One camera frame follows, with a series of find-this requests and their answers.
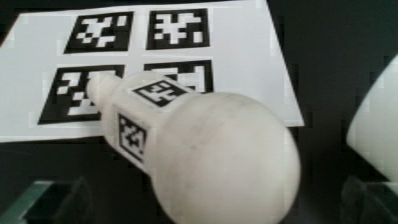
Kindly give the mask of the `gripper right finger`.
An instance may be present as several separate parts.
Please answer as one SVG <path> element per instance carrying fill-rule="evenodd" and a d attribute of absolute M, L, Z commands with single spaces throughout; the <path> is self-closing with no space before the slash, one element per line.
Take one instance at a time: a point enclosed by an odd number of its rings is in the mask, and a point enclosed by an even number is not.
<path fill-rule="evenodd" d="M 398 224 L 398 182 L 349 176 L 340 190 L 339 224 Z"/>

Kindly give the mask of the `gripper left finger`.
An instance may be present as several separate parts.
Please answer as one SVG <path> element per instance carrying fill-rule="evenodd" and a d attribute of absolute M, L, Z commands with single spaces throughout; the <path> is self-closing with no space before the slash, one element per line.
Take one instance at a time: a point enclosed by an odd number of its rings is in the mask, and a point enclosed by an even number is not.
<path fill-rule="evenodd" d="M 35 181 L 0 215 L 0 224 L 88 224 L 88 186 Z"/>

